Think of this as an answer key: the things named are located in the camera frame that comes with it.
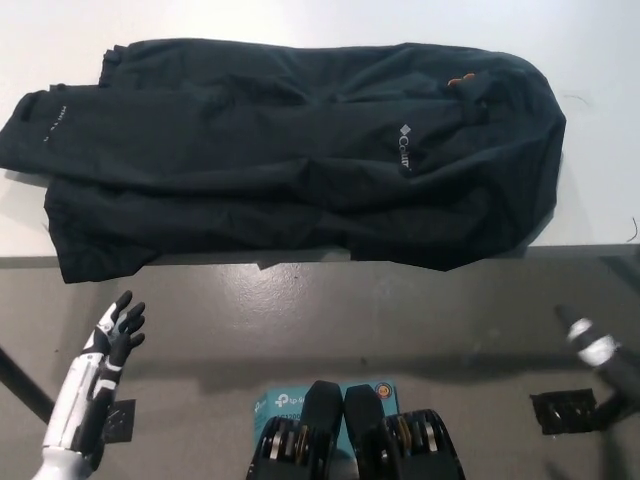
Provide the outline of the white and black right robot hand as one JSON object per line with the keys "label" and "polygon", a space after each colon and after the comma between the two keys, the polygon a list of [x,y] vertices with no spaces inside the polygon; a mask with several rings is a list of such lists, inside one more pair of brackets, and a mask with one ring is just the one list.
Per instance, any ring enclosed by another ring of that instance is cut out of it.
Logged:
{"label": "white and black right robot hand", "polygon": [[578,358],[612,388],[629,396],[638,395],[639,371],[614,337],[568,305],[557,305],[554,311]]}

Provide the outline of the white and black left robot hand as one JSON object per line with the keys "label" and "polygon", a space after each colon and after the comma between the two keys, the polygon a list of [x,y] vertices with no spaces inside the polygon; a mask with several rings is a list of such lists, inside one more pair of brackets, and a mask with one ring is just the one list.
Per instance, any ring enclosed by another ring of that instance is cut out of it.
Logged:
{"label": "white and black left robot hand", "polygon": [[145,304],[131,306],[132,298],[126,291],[108,307],[72,361],[47,427],[45,448],[88,457],[102,441],[124,366],[145,339],[140,332]]}

